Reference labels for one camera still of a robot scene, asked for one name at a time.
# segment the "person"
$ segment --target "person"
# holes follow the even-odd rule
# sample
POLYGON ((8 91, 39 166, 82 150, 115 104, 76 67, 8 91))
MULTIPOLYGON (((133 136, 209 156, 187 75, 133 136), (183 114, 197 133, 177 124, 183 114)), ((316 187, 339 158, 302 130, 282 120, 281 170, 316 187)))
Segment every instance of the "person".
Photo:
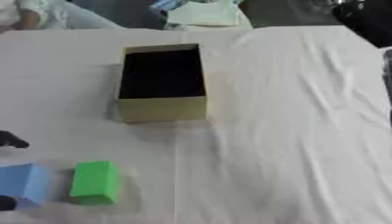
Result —
POLYGON ((25 149, 30 146, 25 140, 15 136, 6 130, 0 130, 0 147, 13 146, 19 149, 25 149))
POLYGON ((65 0, 0 0, 0 32, 122 28, 65 0))

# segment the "white tablecloth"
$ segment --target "white tablecloth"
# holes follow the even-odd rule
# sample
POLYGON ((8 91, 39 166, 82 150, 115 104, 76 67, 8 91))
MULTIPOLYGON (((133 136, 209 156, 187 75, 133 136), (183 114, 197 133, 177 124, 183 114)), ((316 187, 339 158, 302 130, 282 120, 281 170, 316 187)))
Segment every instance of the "white tablecloth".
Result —
POLYGON ((0 35, 0 129, 31 143, 0 165, 53 170, 41 208, 1 224, 392 222, 382 51, 344 27, 0 35), (109 116, 125 46, 200 43, 209 119, 124 124, 109 116), (122 173, 114 206, 64 196, 78 161, 122 173))

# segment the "green block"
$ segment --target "green block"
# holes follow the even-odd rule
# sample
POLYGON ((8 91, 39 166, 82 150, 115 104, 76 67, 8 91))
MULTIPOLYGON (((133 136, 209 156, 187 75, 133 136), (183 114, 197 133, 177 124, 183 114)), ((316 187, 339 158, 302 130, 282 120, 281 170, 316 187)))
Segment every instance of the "green block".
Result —
POLYGON ((84 206, 109 205, 117 201, 117 170, 109 161, 78 163, 71 198, 84 206))

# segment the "open box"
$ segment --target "open box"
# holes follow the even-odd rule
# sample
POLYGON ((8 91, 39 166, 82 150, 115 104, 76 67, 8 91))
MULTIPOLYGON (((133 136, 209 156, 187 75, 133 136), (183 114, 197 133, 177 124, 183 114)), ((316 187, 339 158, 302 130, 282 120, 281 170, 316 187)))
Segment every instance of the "open box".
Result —
POLYGON ((207 91, 199 45, 124 49, 116 106, 126 123, 206 118, 207 91))

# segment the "cardboard box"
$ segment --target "cardboard box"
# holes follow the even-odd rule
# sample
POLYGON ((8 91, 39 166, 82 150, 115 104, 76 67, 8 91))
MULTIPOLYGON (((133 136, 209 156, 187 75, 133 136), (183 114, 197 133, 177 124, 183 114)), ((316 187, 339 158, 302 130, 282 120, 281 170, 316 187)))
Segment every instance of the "cardboard box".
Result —
POLYGON ((1 210, 41 206, 49 181, 50 172, 36 164, 0 167, 1 210))
POLYGON ((109 205, 117 201, 116 167, 109 161, 78 163, 71 198, 84 206, 109 205))
POLYGON ((126 48, 116 106, 126 123, 206 118, 199 45, 126 48))

